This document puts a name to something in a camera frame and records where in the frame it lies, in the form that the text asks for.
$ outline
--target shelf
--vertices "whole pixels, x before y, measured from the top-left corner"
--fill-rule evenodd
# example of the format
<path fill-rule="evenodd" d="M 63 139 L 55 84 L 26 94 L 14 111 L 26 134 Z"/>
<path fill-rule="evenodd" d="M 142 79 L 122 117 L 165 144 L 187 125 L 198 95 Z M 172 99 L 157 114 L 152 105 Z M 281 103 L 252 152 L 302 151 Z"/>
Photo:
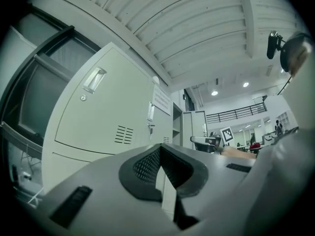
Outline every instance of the shelf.
<path fill-rule="evenodd" d="M 177 132 L 177 133 L 180 133 L 181 131 L 177 128 L 173 128 L 173 131 Z"/>

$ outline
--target black vent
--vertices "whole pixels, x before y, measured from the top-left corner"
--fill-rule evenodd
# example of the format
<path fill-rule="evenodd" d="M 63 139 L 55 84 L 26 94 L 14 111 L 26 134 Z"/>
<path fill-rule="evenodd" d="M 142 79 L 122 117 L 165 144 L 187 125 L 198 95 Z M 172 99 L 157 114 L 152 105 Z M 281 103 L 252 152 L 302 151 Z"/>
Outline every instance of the black vent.
<path fill-rule="evenodd" d="M 163 143 L 168 144 L 169 143 L 169 137 L 163 137 Z"/>
<path fill-rule="evenodd" d="M 139 160 L 133 170 L 141 181 L 146 184 L 154 185 L 157 181 L 158 171 L 160 169 L 159 149 Z"/>
<path fill-rule="evenodd" d="M 230 163 L 226 166 L 227 168 L 236 170 L 236 171 L 241 171 L 241 172 L 250 172 L 251 167 L 249 166 L 244 166 L 244 165 L 239 165 L 239 164 L 235 164 L 235 163 Z"/>
<path fill-rule="evenodd" d="M 119 144 L 131 144 L 132 135 L 133 129 L 118 125 L 115 142 Z"/>

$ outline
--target gray surface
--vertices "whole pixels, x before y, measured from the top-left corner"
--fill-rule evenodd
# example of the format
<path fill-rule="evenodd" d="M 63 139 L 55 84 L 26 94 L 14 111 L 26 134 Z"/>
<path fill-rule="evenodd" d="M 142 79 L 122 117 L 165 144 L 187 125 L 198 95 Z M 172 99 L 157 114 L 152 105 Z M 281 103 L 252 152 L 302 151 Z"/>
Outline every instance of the gray surface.
<path fill-rule="evenodd" d="M 51 215 L 77 186 L 86 185 L 93 191 L 69 227 L 74 235 L 178 232 L 176 225 L 161 209 L 160 203 L 134 198 L 119 181 L 118 172 L 122 163 L 143 151 L 143 148 L 136 148 L 90 163 L 53 188 L 38 209 Z"/>
<path fill-rule="evenodd" d="M 228 169 L 226 165 L 234 162 L 252 166 L 255 162 L 252 159 L 218 156 L 176 145 L 169 146 L 181 149 L 182 153 L 200 160 L 209 169 L 209 179 L 200 193 L 183 199 L 187 214 L 199 219 L 209 217 L 207 204 L 215 203 L 217 198 L 232 192 L 247 175 Z M 86 185 L 93 192 L 69 227 L 72 233 L 96 235 L 102 231 L 110 235 L 153 235 L 178 232 L 176 225 L 161 209 L 160 203 L 134 198 L 119 181 L 120 166 L 147 148 L 136 148 L 90 163 L 52 189 L 39 209 L 51 215 L 77 186 Z"/>
<path fill-rule="evenodd" d="M 229 163 L 235 163 L 252 167 L 255 163 L 254 159 L 227 157 L 218 154 L 209 154 L 176 145 L 169 146 L 180 149 L 182 153 L 199 160 L 205 164 L 209 170 L 208 181 L 199 194 L 195 197 L 183 199 L 183 205 L 187 215 L 195 216 L 199 219 L 209 217 L 209 208 L 206 206 L 207 204 L 216 202 L 216 200 L 222 196 L 233 192 L 246 177 L 246 175 L 248 175 L 244 172 L 229 169 L 226 166 Z"/>
<path fill-rule="evenodd" d="M 179 231 L 160 204 L 137 200 L 120 184 L 119 167 L 149 147 L 95 161 L 66 179 L 44 198 L 39 210 L 47 215 L 79 185 L 93 189 L 69 230 L 80 235 L 257 235 L 283 216 L 301 194 L 314 170 L 314 133 L 300 132 L 261 150 L 256 160 L 232 158 L 176 145 L 203 162 L 209 178 L 195 197 L 183 199 L 187 215 L 200 220 Z M 228 163 L 252 166 L 246 174 Z"/>

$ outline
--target door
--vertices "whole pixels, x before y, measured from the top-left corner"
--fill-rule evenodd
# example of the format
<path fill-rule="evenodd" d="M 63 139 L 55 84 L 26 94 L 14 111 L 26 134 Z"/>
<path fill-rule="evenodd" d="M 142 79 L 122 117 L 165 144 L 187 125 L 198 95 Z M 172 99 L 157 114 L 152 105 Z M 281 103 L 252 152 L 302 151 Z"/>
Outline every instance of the door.
<path fill-rule="evenodd" d="M 153 101 L 153 93 L 155 85 L 152 81 L 149 82 L 147 87 L 147 101 L 144 105 L 144 109 L 146 110 L 146 116 L 142 118 L 143 124 L 143 133 L 141 138 L 141 146 L 150 145 L 150 144 L 160 144 L 160 143 L 172 143 L 172 113 L 171 115 L 165 113 L 157 106 L 154 106 L 154 110 L 152 113 L 152 118 L 149 117 L 149 105 L 152 106 Z"/>
<path fill-rule="evenodd" d="M 110 154 L 134 148 L 143 131 L 147 75 L 112 48 L 76 79 L 81 82 L 64 110 L 56 141 Z"/>
<path fill-rule="evenodd" d="M 194 149 L 191 136 L 208 136 L 204 111 L 183 112 L 183 146 Z"/>

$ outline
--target window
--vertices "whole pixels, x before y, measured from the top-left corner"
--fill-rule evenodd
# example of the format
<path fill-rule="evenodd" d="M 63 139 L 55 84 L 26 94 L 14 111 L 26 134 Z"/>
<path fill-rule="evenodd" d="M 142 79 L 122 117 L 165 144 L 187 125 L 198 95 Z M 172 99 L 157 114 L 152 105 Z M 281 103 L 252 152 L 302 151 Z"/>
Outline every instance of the window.
<path fill-rule="evenodd" d="M 36 46 L 58 32 L 58 29 L 34 14 L 26 15 L 14 27 L 24 38 Z"/>
<path fill-rule="evenodd" d="M 185 99 L 186 111 L 195 111 L 195 106 L 186 90 L 184 90 L 184 94 L 186 97 Z"/>
<path fill-rule="evenodd" d="M 25 90 L 19 124 L 43 138 L 50 115 L 67 82 L 36 61 L 32 66 L 34 72 Z"/>
<path fill-rule="evenodd" d="M 82 44 L 76 38 L 72 38 L 57 49 L 50 57 L 69 71 L 75 73 L 94 54 L 94 50 Z"/>
<path fill-rule="evenodd" d="M 74 26 L 31 5 L 14 27 L 37 48 L 23 57 L 1 97 L 0 144 L 16 197 L 28 202 L 42 191 L 41 152 L 54 106 L 73 75 L 100 48 Z M 31 204 L 36 206 L 38 199 L 40 195 Z"/>

